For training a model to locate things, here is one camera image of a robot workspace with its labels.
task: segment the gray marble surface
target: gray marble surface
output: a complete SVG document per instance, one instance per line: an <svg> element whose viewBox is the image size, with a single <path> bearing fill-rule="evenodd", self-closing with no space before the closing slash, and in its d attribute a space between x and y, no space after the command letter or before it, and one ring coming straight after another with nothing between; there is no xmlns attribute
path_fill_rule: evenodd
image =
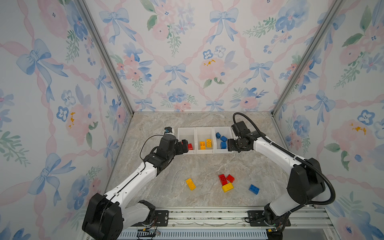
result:
<svg viewBox="0 0 384 240"><path fill-rule="evenodd" d="M167 126L211 127L231 126L231 112L215 113L142 113L136 112L128 128L122 149L107 189L128 177L141 163L139 152L144 141L162 134ZM281 145L269 113L246 113L269 138ZM253 127L241 116L252 130ZM152 137L144 146L144 158L157 146L160 136ZM224 193L218 175L231 174L234 189ZM191 178L196 189L191 191L185 180ZM288 182L288 175L274 162L256 151L234 154L196 154L176 156L172 163L151 180L128 206L146 200L156 207L264 206L276 199ZM253 184L259 194L249 191Z"/></svg>

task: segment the floral wallpaper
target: floral wallpaper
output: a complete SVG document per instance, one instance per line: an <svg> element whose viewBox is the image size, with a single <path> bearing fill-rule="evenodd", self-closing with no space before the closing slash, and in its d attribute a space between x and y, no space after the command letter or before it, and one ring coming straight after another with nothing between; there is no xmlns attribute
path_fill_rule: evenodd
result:
<svg viewBox="0 0 384 240"><path fill-rule="evenodd" d="M383 8L347 0L276 115L290 150L334 185L326 209L342 240L384 239Z"/></svg>
<svg viewBox="0 0 384 240"><path fill-rule="evenodd" d="M0 22L0 240L76 239L130 116L73 1L5 1Z"/></svg>
<svg viewBox="0 0 384 240"><path fill-rule="evenodd" d="M272 110L332 4L86 2L134 111Z"/></svg>

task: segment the wallpapered panel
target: wallpapered panel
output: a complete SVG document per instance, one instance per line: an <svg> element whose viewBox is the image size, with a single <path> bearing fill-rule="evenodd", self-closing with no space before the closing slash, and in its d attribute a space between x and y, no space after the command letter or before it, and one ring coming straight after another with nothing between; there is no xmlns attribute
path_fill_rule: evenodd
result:
<svg viewBox="0 0 384 240"><path fill-rule="evenodd" d="M384 239L383 7L345 2L276 116L290 150L334 185L326 209L343 240Z"/></svg>
<svg viewBox="0 0 384 240"><path fill-rule="evenodd" d="M86 2L135 111L270 111L332 3Z"/></svg>
<svg viewBox="0 0 384 240"><path fill-rule="evenodd" d="M129 116L72 1L0 5L0 239L76 239Z"/></svg>

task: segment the blue toy brick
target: blue toy brick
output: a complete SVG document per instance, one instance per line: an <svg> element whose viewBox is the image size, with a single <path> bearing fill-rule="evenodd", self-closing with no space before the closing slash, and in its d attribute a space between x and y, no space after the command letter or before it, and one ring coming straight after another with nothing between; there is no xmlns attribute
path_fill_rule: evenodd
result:
<svg viewBox="0 0 384 240"><path fill-rule="evenodd" d="M259 190L260 190L259 188L253 186L252 184L251 184L251 186L249 187L249 191L253 192L253 193L256 194L256 195L259 193Z"/></svg>
<svg viewBox="0 0 384 240"><path fill-rule="evenodd" d="M221 142L220 143L221 149L226 149L227 148L227 143L226 142Z"/></svg>

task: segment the yellow toy brick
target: yellow toy brick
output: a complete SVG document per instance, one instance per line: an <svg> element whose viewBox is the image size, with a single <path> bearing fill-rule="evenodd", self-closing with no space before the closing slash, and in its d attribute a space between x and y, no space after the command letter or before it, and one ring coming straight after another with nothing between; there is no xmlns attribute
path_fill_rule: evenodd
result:
<svg viewBox="0 0 384 240"><path fill-rule="evenodd" d="M212 141L211 141L211 139L207 139L207 147L212 147Z"/></svg>
<svg viewBox="0 0 384 240"><path fill-rule="evenodd" d="M223 189L224 192L228 192L229 190L234 189L232 183L227 183L224 186L222 186L221 188Z"/></svg>
<svg viewBox="0 0 384 240"><path fill-rule="evenodd" d="M205 142L200 142L200 150L205 150Z"/></svg>
<svg viewBox="0 0 384 240"><path fill-rule="evenodd" d="M190 190L194 190L196 188L195 184L193 183L192 179L188 179L185 181L187 184L188 184L188 187L190 188Z"/></svg>

